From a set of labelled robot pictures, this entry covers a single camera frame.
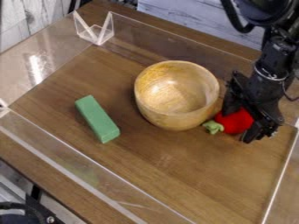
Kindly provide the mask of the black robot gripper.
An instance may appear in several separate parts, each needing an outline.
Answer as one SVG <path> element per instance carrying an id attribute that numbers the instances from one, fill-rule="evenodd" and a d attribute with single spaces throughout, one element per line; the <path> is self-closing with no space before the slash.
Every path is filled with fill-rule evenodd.
<path id="1" fill-rule="evenodd" d="M 241 141 L 250 144 L 264 137 L 272 137 L 285 123 L 280 109 L 284 97 L 285 77 L 272 73 L 260 63 L 254 65 L 253 75 L 233 73 L 225 94 L 222 114 L 230 115 L 246 109 L 254 123 L 242 134 Z"/>

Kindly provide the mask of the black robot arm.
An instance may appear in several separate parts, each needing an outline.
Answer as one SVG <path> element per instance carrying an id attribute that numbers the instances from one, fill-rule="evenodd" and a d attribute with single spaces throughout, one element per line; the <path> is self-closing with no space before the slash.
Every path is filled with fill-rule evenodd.
<path id="1" fill-rule="evenodd" d="M 253 74 L 236 71 L 228 84 L 222 111 L 228 116 L 245 109 L 254 122 L 241 140 L 252 143 L 272 137 L 285 123 L 280 101 L 299 79 L 299 0 L 221 0 L 234 28 L 249 33 L 265 29 L 262 54 Z"/>

